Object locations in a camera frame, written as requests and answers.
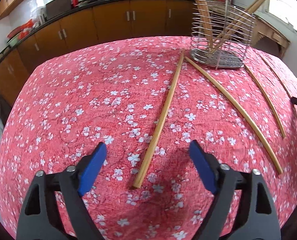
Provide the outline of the bamboo chopstick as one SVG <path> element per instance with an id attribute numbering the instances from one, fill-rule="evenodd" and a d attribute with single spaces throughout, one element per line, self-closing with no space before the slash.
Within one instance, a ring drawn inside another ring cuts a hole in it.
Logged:
<path id="1" fill-rule="evenodd" d="M 262 56 L 260 55 L 260 58 L 262 59 L 262 61 L 269 67 L 269 69 L 271 70 L 271 72 L 275 75 L 275 77 L 278 79 L 278 81 L 280 82 L 281 86 L 283 87 L 283 89 L 285 90 L 286 94 L 288 95 L 288 97 L 291 99 L 291 95 L 288 91 L 288 89 L 286 88 L 286 86 L 284 85 L 284 83 L 282 82 L 282 80 L 280 79 L 280 77 L 278 76 L 278 74 L 276 73 L 276 71 L 270 66 L 269 62 Z"/>
<path id="2" fill-rule="evenodd" d="M 249 69 L 249 67 L 245 64 L 244 65 L 245 70 L 248 72 L 248 74 L 250 75 L 250 77 L 253 79 L 253 81 L 255 82 L 255 84 L 257 85 L 258 89 L 260 90 L 260 92 L 262 93 L 263 97 L 265 98 L 270 110 L 272 111 L 272 114 L 274 116 L 274 119 L 280 129 L 280 133 L 282 138 L 286 137 L 286 132 L 285 129 L 282 125 L 282 122 L 279 118 L 279 115 L 273 105 L 273 103 L 271 102 L 270 98 L 268 97 L 268 94 L 266 93 L 266 91 L 264 90 L 264 88 L 262 87 L 262 85 L 260 84 L 259 80 L 255 77 L 255 75 L 253 74 L 253 72 Z"/>
<path id="3" fill-rule="evenodd" d="M 194 80 L 202 90 L 195 119 L 208 122 L 202 145 L 223 146 L 220 159 L 245 171 L 257 168 L 264 173 L 282 174 L 277 150 L 285 133 L 256 79 L 245 70 L 210 72 L 188 57 L 186 61 L 202 80 Z"/>
<path id="4" fill-rule="evenodd" d="M 163 127 L 168 115 L 168 110 L 170 108 L 171 102 L 172 102 L 172 98 L 174 96 L 174 91 L 176 90 L 176 86 L 177 86 L 177 82 L 180 76 L 180 71 L 181 71 L 181 67 L 184 61 L 184 51 L 181 52 L 180 54 L 180 58 L 179 61 L 177 63 L 177 68 L 176 68 L 176 72 L 174 74 L 174 77 L 172 79 L 172 83 L 171 83 L 171 87 L 168 91 L 166 100 L 164 102 L 163 105 L 163 109 L 161 111 L 157 126 L 154 130 L 153 133 L 153 137 L 149 143 L 148 149 L 146 150 L 146 153 L 144 155 L 144 159 L 142 161 L 142 164 L 140 166 L 139 172 L 135 178 L 135 181 L 133 182 L 133 187 L 136 189 L 141 188 L 143 181 L 145 179 L 146 173 L 149 169 L 149 165 L 151 163 L 151 160 L 153 158 L 154 152 L 155 152 L 155 148 L 158 144 L 159 138 L 161 136 L 161 133 L 163 131 Z"/>

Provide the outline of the brown lower kitchen cabinets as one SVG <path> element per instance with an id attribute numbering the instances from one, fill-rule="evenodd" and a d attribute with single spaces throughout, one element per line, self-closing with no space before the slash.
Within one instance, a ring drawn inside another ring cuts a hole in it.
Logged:
<path id="1" fill-rule="evenodd" d="M 0 96 L 13 105 L 37 66 L 69 52 L 135 37 L 189 36 L 194 9 L 187 0 L 125 0 L 56 20 L 0 60 Z"/>

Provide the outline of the cream wooden side table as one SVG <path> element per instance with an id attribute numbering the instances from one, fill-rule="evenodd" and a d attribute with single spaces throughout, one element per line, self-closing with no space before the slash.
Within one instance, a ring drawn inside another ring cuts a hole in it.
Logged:
<path id="1" fill-rule="evenodd" d="M 282 59 L 291 44 L 290 40 L 260 16 L 254 15 L 254 17 L 251 46 Z"/>

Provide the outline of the pink floral tablecloth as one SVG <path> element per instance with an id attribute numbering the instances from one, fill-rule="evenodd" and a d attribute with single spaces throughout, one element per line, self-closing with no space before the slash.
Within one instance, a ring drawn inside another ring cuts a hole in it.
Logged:
<path id="1" fill-rule="evenodd" d="M 189 37 L 148 37 L 100 44 L 38 66 L 20 92 L 0 144 L 0 211 L 16 235 L 20 210 L 39 170 L 63 171 L 99 142 L 107 159 L 84 203 L 106 239 L 191 239 L 212 201 L 189 157 L 196 140 L 221 163 L 245 171 L 202 145 L 207 121 L 195 119 L 199 72 L 184 62 L 167 119 L 139 189 L 132 184 Z M 268 94 L 286 137 L 277 150 L 283 174 L 264 173 L 281 224 L 297 205 L 297 78 L 277 57 L 249 48 L 245 64 Z"/>

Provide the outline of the dark cutting board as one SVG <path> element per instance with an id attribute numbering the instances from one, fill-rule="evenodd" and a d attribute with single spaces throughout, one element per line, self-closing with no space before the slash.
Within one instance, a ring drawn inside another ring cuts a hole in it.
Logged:
<path id="1" fill-rule="evenodd" d="M 52 0 L 46 4 L 46 17 L 50 20 L 72 8 L 71 0 Z"/>

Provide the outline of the red bottle on counter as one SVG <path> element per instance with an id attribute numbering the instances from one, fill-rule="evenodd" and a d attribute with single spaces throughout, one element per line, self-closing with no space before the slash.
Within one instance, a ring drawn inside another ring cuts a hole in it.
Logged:
<path id="1" fill-rule="evenodd" d="M 77 7 L 79 3 L 79 0 L 72 0 L 73 7 Z"/>

